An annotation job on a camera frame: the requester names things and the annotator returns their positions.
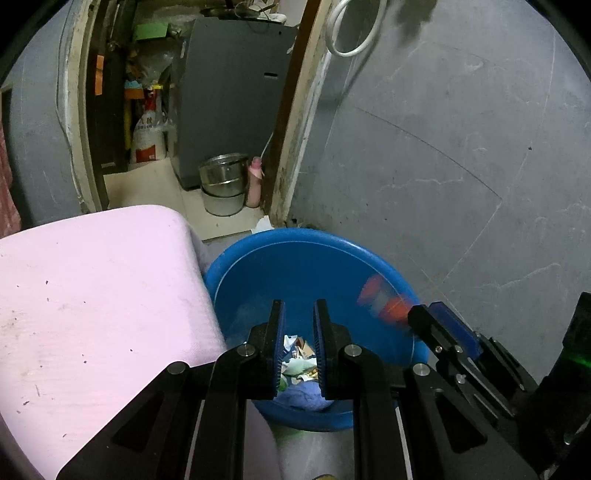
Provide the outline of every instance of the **plastic bottle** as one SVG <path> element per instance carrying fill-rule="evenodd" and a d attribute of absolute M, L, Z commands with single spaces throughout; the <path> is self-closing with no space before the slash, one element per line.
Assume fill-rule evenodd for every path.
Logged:
<path fill-rule="evenodd" d="M 262 183 L 262 160 L 260 157 L 254 157 L 251 166 L 248 167 L 248 197 L 246 206 L 256 208 L 261 202 L 261 183 Z"/>

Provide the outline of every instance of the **concrete wall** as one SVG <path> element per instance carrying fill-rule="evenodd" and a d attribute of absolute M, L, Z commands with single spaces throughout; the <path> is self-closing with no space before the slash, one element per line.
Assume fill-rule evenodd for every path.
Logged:
<path fill-rule="evenodd" d="M 521 0 L 392 1 L 342 61 L 290 216 L 382 255 L 540 379 L 591 289 L 589 79 Z"/>
<path fill-rule="evenodd" d="M 11 87 L 3 105 L 14 176 L 11 193 L 23 228 L 81 213 L 56 106 L 60 42 L 69 7 L 70 2 L 36 33 L 4 82 Z"/>

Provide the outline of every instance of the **tiled floor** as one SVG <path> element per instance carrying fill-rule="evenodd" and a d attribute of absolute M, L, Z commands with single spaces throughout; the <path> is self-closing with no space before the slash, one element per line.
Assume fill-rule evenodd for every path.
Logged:
<path fill-rule="evenodd" d="M 183 215 L 201 240 L 232 235 L 254 228 L 262 218 L 260 209 L 244 207 L 236 215 L 216 217 L 205 211 L 201 190 L 181 188 L 170 160 L 136 166 L 125 173 L 105 175 L 109 208 L 132 205 L 162 205 Z"/>

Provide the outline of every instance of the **metal pot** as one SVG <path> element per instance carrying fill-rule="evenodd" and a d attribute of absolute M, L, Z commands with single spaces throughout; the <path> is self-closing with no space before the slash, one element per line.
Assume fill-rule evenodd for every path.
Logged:
<path fill-rule="evenodd" d="M 244 206 L 244 193 L 234 195 L 234 197 L 216 197 L 201 189 L 201 196 L 203 197 L 203 206 L 205 209 L 218 217 L 235 215 Z"/>
<path fill-rule="evenodd" d="M 220 183 L 203 183 L 201 188 L 214 197 L 234 197 L 246 190 L 248 178 L 227 180 Z"/>
<path fill-rule="evenodd" d="M 248 155 L 229 153 L 210 158 L 199 167 L 202 185 L 216 185 L 228 180 L 248 178 Z"/>

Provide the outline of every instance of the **wooden door frame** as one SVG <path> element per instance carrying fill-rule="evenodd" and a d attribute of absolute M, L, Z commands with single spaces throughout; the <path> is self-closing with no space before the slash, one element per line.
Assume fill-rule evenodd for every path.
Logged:
<path fill-rule="evenodd" d="M 314 79 L 325 64 L 324 23 L 332 3 L 333 0 L 307 1 L 291 54 L 275 130 L 264 158 L 262 208 L 274 226 L 283 226 L 289 211 L 302 135 L 309 120 L 307 106 L 312 104 Z"/>

